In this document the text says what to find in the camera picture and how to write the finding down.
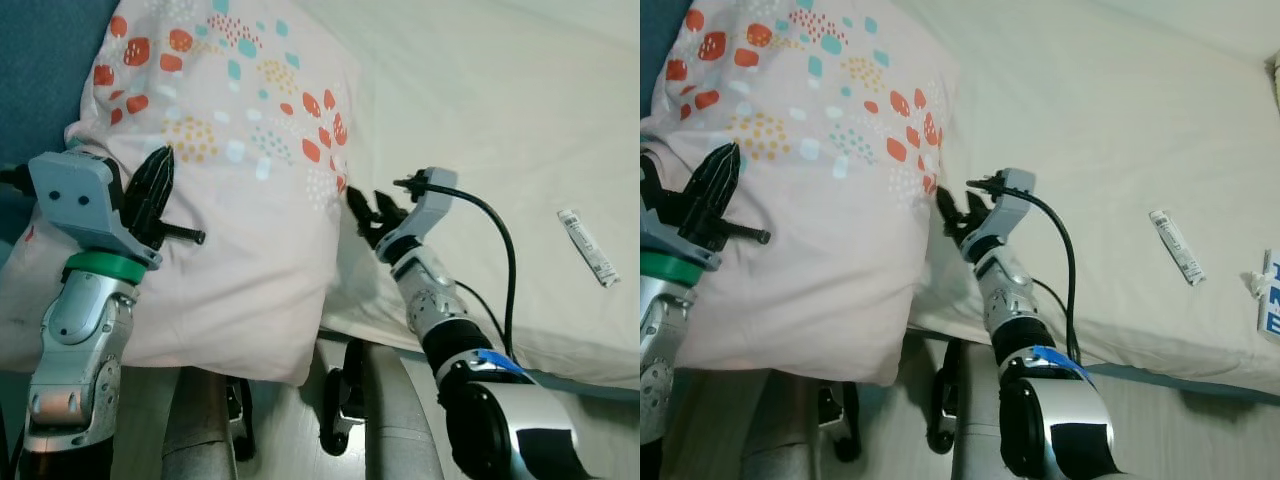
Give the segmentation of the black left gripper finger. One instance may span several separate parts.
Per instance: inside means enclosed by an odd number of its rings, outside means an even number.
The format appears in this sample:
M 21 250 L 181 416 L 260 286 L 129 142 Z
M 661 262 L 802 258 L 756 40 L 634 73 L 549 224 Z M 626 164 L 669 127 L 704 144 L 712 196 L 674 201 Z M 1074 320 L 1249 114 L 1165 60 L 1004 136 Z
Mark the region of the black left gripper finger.
M 701 229 L 713 218 L 716 152 L 708 154 L 684 188 L 684 229 Z
M 708 216 L 719 225 L 723 224 L 724 210 L 728 207 L 737 188 L 741 169 L 740 147 L 737 143 L 724 143 L 708 156 L 710 179 L 708 180 Z
M 150 154 L 146 160 L 146 232 L 164 233 L 163 212 L 172 193 L 174 177 L 174 152 L 165 145 Z
M 143 239 L 147 234 L 150 220 L 146 219 L 148 209 L 150 169 L 152 154 L 138 165 L 124 191 L 122 206 L 122 225 L 136 238 Z

